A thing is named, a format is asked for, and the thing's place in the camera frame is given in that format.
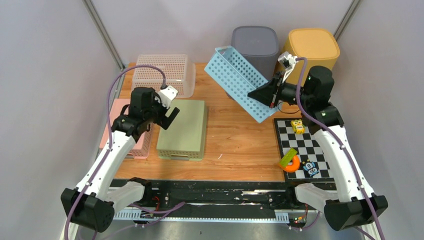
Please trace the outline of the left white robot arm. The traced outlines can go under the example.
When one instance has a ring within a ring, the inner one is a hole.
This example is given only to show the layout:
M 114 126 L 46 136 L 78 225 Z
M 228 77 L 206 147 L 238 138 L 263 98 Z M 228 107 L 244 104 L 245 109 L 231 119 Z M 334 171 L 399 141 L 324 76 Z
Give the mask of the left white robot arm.
M 132 91 L 130 102 L 113 122 L 107 123 L 109 138 L 88 173 L 75 188 L 65 188 L 61 194 L 68 224 L 102 233 L 111 225 L 116 212 L 133 203 L 142 207 L 152 203 L 152 183 L 139 177 L 131 178 L 117 190 L 108 190 L 123 160 L 152 124 L 164 130 L 169 128 L 180 112 L 175 107 L 166 115 L 178 93 L 171 85 L 160 91 L 151 87 L 136 87 Z

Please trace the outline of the grey slatted waste bin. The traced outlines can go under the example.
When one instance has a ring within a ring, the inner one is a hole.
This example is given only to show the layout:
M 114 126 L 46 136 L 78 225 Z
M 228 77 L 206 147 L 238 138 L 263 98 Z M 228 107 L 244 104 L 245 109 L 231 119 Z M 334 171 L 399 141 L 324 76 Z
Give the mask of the grey slatted waste bin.
M 267 26 L 239 26 L 231 36 L 230 45 L 268 81 L 274 75 L 280 45 L 277 33 Z

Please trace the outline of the white perforated basket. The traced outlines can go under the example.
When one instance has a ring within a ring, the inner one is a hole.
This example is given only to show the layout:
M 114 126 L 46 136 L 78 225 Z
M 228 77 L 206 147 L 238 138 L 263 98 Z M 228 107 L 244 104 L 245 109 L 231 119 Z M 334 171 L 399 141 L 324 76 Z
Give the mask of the white perforated basket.
M 140 54 L 137 65 L 151 65 L 163 71 L 166 84 L 174 87 L 178 98 L 190 98 L 194 94 L 196 83 L 196 65 L 186 54 Z M 152 68 L 136 68 L 131 88 L 146 87 L 161 90 L 162 74 Z

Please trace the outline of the blue perforated basket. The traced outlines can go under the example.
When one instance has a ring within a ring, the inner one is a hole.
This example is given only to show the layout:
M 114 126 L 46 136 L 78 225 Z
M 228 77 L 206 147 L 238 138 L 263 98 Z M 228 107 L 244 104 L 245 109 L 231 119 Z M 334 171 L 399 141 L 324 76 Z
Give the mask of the blue perforated basket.
M 262 123 L 278 111 L 248 96 L 268 80 L 234 47 L 215 48 L 204 71 L 256 122 Z

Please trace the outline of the pink perforated basket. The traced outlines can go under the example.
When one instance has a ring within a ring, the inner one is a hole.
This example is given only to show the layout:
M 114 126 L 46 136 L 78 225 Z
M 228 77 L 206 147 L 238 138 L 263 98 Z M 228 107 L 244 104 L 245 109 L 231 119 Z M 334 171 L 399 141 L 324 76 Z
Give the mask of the pink perforated basket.
M 125 105 L 130 104 L 130 99 L 125 98 L 116 98 L 113 103 L 112 107 L 109 113 L 109 117 L 111 120 L 111 125 L 113 124 L 113 121 L 121 114 L 122 108 Z M 136 145 L 133 147 L 133 149 L 127 154 L 128 158 L 134 158 L 134 159 L 146 159 L 149 156 L 150 153 L 150 147 L 152 142 L 152 135 L 153 135 L 153 127 L 151 124 L 150 131 L 144 132 Z M 99 150 L 98 152 L 101 152 L 103 147 L 106 145 L 107 141 L 109 139 L 108 135 L 108 128 L 105 126 L 105 129 L 103 131 L 103 135 L 99 144 Z

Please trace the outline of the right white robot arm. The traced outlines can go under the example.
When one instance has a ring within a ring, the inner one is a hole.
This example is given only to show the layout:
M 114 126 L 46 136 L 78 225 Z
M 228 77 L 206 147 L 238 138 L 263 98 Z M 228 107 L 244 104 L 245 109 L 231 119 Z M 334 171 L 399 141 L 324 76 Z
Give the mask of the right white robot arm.
M 340 231 L 376 224 L 389 204 L 384 195 L 377 195 L 368 184 L 354 158 L 344 121 L 330 102 L 333 86 L 331 70 L 313 66 L 302 86 L 275 76 L 248 96 L 270 108 L 279 101 L 299 107 L 303 122 L 332 171 L 336 193 L 329 193 L 312 183 L 302 183 L 285 195 L 285 201 L 292 209 L 303 204 L 311 206 L 324 214 L 333 230 Z

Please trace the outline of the green perforated basket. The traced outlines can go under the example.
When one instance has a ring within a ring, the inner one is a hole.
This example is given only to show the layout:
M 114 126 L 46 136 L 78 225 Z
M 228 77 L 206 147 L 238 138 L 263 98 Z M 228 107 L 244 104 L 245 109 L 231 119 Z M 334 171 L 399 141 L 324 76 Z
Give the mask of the green perforated basket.
M 157 155 L 165 160 L 201 161 L 204 158 L 208 107 L 204 100 L 175 99 L 171 110 L 179 113 L 157 139 Z

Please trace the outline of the yellow slatted waste bin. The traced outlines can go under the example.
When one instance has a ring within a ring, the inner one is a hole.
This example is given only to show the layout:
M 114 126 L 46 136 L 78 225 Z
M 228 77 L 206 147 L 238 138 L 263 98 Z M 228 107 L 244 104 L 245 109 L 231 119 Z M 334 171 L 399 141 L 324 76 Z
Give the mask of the yellow slatted waste bin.
M 307 58 L 302 84 L 313 66 L 324 66 L 332 70 L 340 49 L 331 32 L 324 28 L 297 28 L 289 32 L 281 49 L 281 54 L 289 52 L 292 56 Z

